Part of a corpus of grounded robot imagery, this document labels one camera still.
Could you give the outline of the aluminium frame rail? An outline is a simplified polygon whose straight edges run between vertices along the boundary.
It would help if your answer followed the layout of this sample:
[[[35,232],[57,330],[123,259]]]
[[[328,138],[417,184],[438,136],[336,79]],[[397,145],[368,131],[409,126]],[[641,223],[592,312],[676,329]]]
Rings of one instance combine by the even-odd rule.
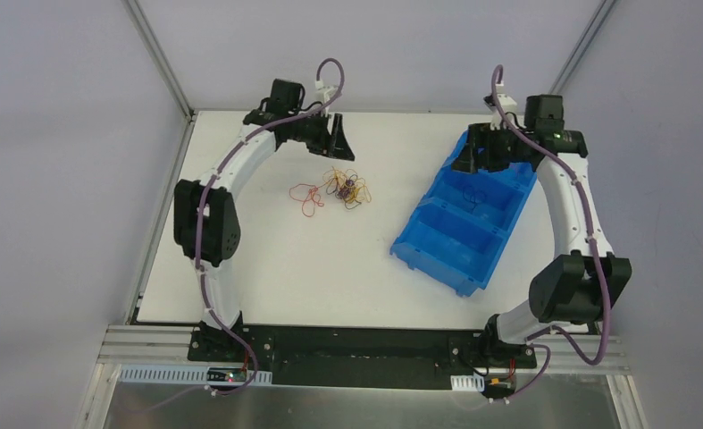
[[[119,325],[107,329],[99,352],[102,364],[120,364],[121,375],[128,381],[170,381],[236,385],[234,376],[242,365],[188,360],[188,346],[195,327]],[[453,375],[464,382],[470,375]],[[258,368],[258,386],[290,386],[272,384],[272,375]]]

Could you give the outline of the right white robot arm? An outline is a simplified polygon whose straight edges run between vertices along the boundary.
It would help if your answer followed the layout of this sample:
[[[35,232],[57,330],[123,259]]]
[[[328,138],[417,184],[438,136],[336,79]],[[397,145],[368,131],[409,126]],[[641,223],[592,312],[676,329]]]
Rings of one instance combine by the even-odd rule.
[[[528,97],[522,126],[515,122],[511,97],[494,94],[484,101],[492,118],[468,127],[451,168],[501,172],[511,164],[529,164],[547,200],[555,250],[531,280],[528,298],[486,323],[478,338],[481,358],[502,366],[531,341],[558,333],[595,366],[607,352],[611,312],[632,278],[632,264],[616,255],[599,222],[585,138],[565,127],[561,96]]]

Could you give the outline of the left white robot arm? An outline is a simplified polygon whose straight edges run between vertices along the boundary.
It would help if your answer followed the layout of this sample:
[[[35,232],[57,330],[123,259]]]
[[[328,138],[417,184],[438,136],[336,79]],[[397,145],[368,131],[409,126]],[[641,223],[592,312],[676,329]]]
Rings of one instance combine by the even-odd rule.
[[[210,348],[223,361],[238,359],[245,338],[233,330],[240,319],[232,261],[241,228],[236,202],[260,165],[288,141],[305,144],[309,153],[355,160],[343,131],[343,117],[331,105],[343,86],[315,82],[317,102],[305,110],[304,87],[276,79],[271,94],[248,112],[233,145],[221,160],[196,180],[179,180],[173,191],[173,239],[197,274],[204,303],[203,326],[215,330]]]

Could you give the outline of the blue plastic compartment bin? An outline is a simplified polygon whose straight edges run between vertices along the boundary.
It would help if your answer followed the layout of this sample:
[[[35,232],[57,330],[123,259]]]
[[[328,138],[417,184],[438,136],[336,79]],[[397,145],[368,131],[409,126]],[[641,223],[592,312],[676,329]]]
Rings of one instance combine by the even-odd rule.
[[[527,163],[501,172],[452,171],[456,146],[389,253],[470,297],[488,286],[537,175]]]

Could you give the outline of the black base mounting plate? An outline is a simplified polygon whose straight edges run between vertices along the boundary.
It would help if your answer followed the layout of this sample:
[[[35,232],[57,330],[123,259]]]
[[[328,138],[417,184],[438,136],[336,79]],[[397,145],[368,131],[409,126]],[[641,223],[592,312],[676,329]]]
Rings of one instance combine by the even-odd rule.
[[[479,330],[236,324],[233,331],[199,324],[188,360],[248,364],[274,385],[408,390],[446,390],[451,376],[475,368],[499,375],[537,366],[525,346],[489,352]]]

